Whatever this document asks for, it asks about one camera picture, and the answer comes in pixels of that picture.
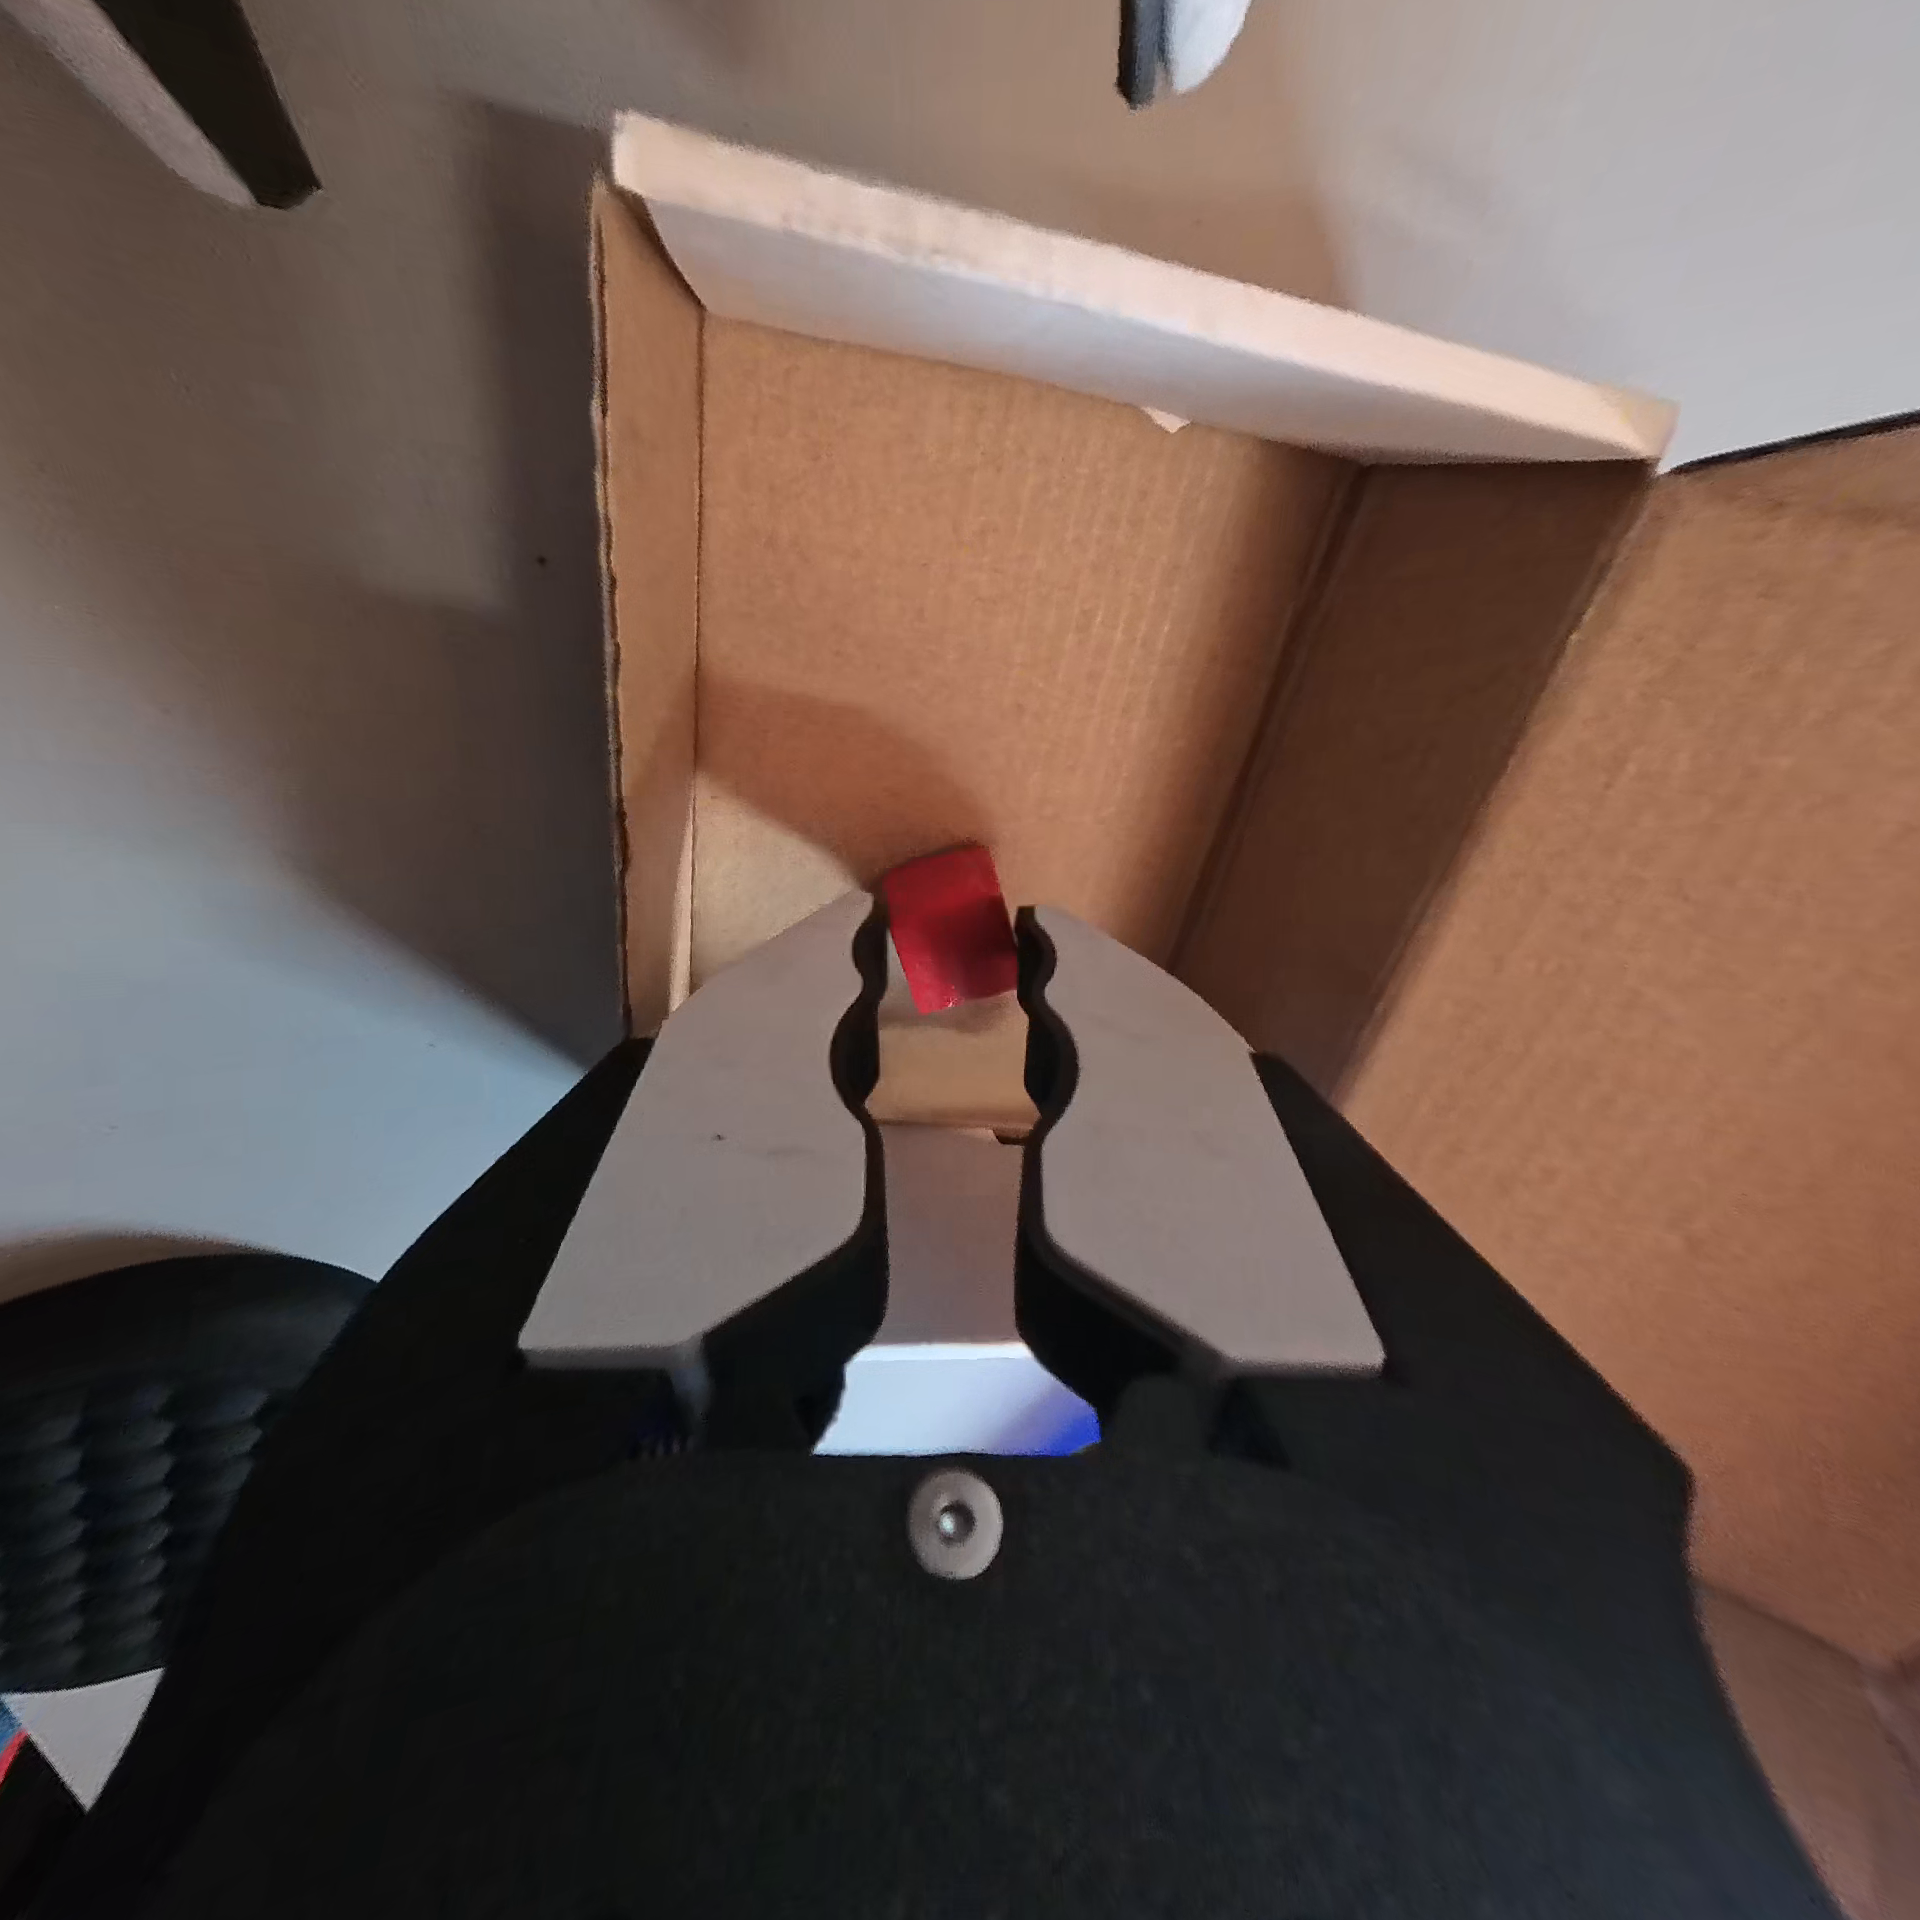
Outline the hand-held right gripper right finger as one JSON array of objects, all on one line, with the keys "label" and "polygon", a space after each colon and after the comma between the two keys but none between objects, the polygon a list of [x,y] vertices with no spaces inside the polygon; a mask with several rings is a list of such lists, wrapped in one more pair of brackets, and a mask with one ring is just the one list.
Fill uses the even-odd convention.
[{"label": "hand-held right gripper right finger", "polygon": [[1376,1379],[1385,1345],[1250,1043],[1058,907],[1020,912],[1023,1336],[1084,1302],[1201,1379]]}]

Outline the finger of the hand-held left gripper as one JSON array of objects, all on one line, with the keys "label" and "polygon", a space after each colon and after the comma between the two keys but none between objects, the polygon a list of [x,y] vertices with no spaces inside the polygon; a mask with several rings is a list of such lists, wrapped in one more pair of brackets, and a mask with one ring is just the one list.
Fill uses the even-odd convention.
[{"label": "finger of the hand-held left gripper", "polygon": [[40,2],[38,41],[168,171],[294,209],[320,178],[240,2]]},{"label": "finger of the hand-held left gripper", "polygon": [[1252,11],[1238,2],[1118,2],[1116,92],[1150,108],[1206,84],[1233,52]]}]

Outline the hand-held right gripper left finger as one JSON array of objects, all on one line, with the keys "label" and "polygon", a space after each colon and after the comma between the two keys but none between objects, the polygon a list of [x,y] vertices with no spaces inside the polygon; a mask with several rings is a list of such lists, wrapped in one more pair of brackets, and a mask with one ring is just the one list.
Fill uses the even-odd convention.
[{"label": "hand-held right gripper left finger", "polygon": [[531,1368],[660,1371],[717,1413],[877,1333],[882,991],[886,917],[850,891],[685,997],[518,1333]]}]

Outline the red cube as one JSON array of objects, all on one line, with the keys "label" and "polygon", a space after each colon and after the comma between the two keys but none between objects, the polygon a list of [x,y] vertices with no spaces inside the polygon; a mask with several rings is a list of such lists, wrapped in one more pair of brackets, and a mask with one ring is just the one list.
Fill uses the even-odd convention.
[{"label": "red cube", "polygon": [[925,1018],[1020,987],[1020,943],[992,851],[949,846],[881,878],[881,904],[914,1012]]}]

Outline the white cardboard box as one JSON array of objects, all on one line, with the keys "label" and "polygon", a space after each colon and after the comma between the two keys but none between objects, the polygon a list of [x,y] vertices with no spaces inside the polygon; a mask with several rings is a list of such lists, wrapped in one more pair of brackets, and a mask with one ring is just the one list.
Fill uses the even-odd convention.
[{"label": "white cardboard box", "polygon": [[1172,971],[1914,1658],[1914,414],[1666,401],[643,112],[590,196],[626,1008],[949,844]]}]

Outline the black textured pad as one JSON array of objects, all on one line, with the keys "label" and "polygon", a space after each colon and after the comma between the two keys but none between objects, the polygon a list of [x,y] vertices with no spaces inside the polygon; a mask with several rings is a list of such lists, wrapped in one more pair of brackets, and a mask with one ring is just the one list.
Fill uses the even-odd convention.
[{"label": "black textured pad", "polygon": [[256,1457],[374,1291],[193,1253],[3,1307],[3,1691],[162,1667]]}]

